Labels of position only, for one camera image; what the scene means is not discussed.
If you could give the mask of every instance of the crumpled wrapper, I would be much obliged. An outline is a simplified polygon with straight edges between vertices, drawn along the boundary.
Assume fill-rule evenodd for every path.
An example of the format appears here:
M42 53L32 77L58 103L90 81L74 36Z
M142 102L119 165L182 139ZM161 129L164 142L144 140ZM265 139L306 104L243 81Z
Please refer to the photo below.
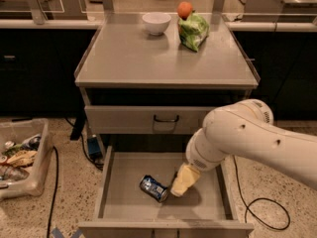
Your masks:
M198 52L199 46L209 35L209 24L202 16L191 13L186 20L179 18L178 32L181 43Z

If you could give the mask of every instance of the black wire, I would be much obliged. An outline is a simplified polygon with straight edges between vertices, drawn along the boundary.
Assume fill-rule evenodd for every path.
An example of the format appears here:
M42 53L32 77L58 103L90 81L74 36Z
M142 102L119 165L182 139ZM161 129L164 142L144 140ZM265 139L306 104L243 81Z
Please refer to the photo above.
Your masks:
M241 197L241 200L243 202L243 204L245 205L246 207L246 211L245 211L245 222L247 223L247 215L248 215L248 212L257 220L259 221L261 224L263 224L264 226L266 226L267 228L269 229L272 229L272 230L275 230L275 231L283 231L285 229L287 229L290 225L290 216L289 216L289 213L288 211L286 210L286 208L284 206L282 206L280 203L276 202L275 200L272 200L270 198L266 198L266 197L259 197L259 198L256 198L255 200L253 200L252 202L250 202L249 204L246 203L245 199L243 198L243 195L242 195L242 191L241 191L241 187L240 187L240 181L239 181L239 174L238 174L238 165L237 165L237 161L236 161L236 158L234 157L234 164L235 164L235 168L236 168L236 177L237 177L237 185L238 185L238 190L239 190L239 194L240 194L240 197ZM269 224L267 224L266 222L264 222L263 220L261 220L255 213L253 213L251 210L250 210L250 207L257 201L260 201L260 200L264 200L264 201L270 201L272 203L275 203L277 204L286 214L287 216L287 223L285 226L283 227L274 227L274 226L271 226Z
M58 186L58 174L59 174L59 161L58 161L58 150L56 147L53 147L56 155L56 177L55 177L55 186L53 189L53 198L52 198L52 203L51 203L51 210L50 210L50 215L49 215L49 220L48 220L48 228L47 228L47 238L50 237L51 234L51 222L52 222L52 216L53 216L53 206L55 203L56 199L56 193L57 193L57 186Z
M67 118L65 118L65 120L71 127L74 127L74 124L72 124ZM94 165L99 171L102 171L103 164L95 163L93 160L90 159L90 157L87 154L87 151L85 149L85 143L84 143L84 138L83 138L82 134L80 134L80 138L81 138L82 152L83 152L84 156L86 157L87 161L90 162L92 165Z

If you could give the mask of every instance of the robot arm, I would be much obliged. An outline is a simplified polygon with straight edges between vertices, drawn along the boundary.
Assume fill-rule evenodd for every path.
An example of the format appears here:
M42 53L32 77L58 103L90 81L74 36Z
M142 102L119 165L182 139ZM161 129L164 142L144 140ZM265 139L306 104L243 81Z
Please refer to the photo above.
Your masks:
M317 137L272 122L269 107L255 99L212 110L187 145L188 163L179 169L171 193L182 196L200 172L215 168L228 155L260 162L317 189Z

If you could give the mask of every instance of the black can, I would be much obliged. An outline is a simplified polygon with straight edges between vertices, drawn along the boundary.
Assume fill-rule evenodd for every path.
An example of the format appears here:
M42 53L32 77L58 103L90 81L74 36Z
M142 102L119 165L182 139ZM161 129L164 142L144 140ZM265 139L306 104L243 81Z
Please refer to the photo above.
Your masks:
M140 189L151 197L155 198L157 202L163 202L167 199L168 190L153 177L146 175L140 182Z

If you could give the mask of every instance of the orange ball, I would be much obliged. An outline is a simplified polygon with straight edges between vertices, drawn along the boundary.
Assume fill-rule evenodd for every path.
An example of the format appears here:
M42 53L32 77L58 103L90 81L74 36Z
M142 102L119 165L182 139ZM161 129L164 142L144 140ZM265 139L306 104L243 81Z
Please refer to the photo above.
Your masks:
M177 7L179 18L186 20L192 12L192 5L189 2L181 2Z

